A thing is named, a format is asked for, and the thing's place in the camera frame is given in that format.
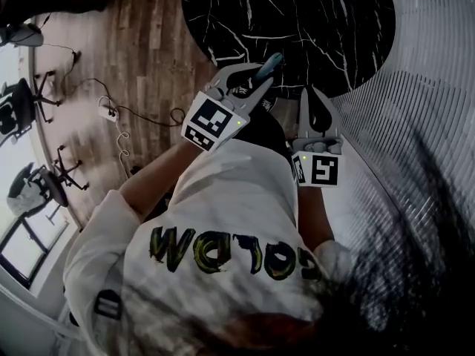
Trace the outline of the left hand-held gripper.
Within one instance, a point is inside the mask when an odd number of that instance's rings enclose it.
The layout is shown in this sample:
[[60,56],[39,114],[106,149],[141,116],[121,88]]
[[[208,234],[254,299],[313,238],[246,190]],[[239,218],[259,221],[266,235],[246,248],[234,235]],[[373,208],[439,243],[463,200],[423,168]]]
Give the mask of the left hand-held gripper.
[[232,88],[241,86],[261,67],[259,63],[239,63],[220,69],[194,98],[181,137],[205,152],[212,152],[248,125],[250,113],[271,88],[274,77],[266,79],[245,99],[234,96]]

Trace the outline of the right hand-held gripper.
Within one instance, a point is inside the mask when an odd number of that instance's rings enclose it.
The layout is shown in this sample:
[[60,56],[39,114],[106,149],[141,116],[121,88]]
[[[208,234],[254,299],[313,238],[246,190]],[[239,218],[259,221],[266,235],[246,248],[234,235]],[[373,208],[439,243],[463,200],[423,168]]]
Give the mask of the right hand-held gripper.
[[[344,166],[343,139],[339,136],[341,120],[330,99],[312,88],[312,128],[309,115],[309,89],[301,93],[298,137],[289,144],[295,182],[300,187],[337,187]],[[330,138],[309,139],[313,130]]]

